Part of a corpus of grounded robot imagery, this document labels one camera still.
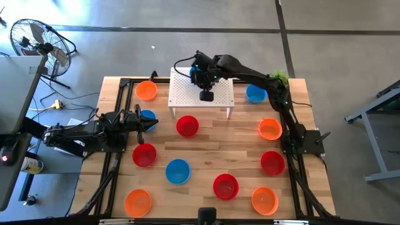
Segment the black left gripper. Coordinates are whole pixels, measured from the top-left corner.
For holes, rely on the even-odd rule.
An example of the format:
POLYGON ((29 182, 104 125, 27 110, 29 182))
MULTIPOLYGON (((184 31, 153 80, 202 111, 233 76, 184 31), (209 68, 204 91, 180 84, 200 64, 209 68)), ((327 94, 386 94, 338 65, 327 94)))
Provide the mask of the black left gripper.
POLYGON ((134 105, 134 111, 124 111, 121 121, 122 132, 137 132, 137 142, 144 144, 143 133, 159 121, 154 118, 143 116, 140 105, 134 105))

